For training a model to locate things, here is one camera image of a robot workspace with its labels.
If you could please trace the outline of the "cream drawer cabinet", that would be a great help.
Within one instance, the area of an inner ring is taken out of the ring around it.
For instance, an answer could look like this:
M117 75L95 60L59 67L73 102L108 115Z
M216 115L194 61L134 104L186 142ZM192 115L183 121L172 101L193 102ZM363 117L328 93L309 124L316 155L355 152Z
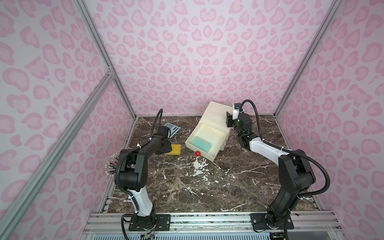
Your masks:
M226 112L232 112L233 108L215 102L210 102L199 123L208 124L226 129Z

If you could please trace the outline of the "yellow sponge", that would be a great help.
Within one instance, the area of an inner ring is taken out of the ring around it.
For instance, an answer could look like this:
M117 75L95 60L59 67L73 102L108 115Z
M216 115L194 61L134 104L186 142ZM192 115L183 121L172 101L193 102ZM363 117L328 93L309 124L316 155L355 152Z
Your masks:
M182 146L179 144L172 145L172 150L169 153L166 153L166 155L170 156L179 156L181 154Z

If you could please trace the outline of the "teal sponge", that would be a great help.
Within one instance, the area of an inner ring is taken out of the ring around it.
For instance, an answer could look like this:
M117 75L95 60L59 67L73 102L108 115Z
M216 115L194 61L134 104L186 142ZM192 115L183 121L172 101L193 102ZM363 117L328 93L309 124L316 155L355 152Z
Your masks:
M191 145L198 148L200 152L205 152L205 153L208 153L212 148L212 143L200 137L194 137L191 141Z

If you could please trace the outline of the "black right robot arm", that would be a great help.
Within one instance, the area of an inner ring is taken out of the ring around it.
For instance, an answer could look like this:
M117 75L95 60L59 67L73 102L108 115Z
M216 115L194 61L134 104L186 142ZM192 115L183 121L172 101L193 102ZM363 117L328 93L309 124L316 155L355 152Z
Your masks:
M288 227L291 211L303 197L319 195L327 191L331 179L326 169L310 158L302 150L290 150L279 147L252 131L251 116L234 111L226 113L226 125L236 132L242 148L259 154L275 163L279 168L280 190L274 201L267 207L265 219L260 223L262 228L284 230ZM316 182L312 169L315 165L324 175L325 185L317 191L308 189Z

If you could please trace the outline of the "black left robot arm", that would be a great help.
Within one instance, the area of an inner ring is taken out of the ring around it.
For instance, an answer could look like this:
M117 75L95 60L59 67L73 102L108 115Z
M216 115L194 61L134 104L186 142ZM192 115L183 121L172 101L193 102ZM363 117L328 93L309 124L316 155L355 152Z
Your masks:
M160 126L156 134L145 143L132 150L119 153L115 172L115 184L133 202L135 215L139 221L155 224L155 207L149 199L146 184L149 177L148 162L152 155L162 155L172 151L169 140L170 129Z

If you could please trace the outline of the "light blue calculator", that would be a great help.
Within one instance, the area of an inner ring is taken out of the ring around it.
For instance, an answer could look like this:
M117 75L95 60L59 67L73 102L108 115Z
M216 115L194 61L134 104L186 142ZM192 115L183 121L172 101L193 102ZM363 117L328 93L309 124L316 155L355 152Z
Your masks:
M168 136L169 139L172 138L174 135L176 135L179 132L179 130L181 129L181 127L178 127L178 126L171 124L171 123L165 123L164 126L170 129L170 133Z

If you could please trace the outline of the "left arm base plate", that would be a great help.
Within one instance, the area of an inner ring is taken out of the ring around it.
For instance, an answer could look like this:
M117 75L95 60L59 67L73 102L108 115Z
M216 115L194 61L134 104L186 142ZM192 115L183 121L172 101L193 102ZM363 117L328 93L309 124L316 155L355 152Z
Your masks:
M130 232L144 232L144 231L169 231L171 223L171 215L151 215L147 217L133 216L130 220Z

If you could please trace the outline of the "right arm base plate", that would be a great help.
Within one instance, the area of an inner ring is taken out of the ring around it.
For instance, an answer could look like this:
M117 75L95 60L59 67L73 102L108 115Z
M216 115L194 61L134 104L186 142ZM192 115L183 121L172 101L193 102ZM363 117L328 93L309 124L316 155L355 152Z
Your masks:
M266 230L293 230L294 224L288 214L276 217L270 213L253 213L250 214L251 224L255 232Z

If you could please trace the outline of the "aluminium mounting rail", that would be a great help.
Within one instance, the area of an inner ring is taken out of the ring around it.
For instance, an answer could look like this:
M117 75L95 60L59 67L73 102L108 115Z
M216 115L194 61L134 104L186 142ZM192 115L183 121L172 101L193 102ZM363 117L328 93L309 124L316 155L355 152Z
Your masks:
M154 227L156 233L256 233L280 232L271 228L264 212L171 213ZM84 235L120 234L121 214L91 214ZM342 227L333 212L292 212L287 227L295 232L341 232Z

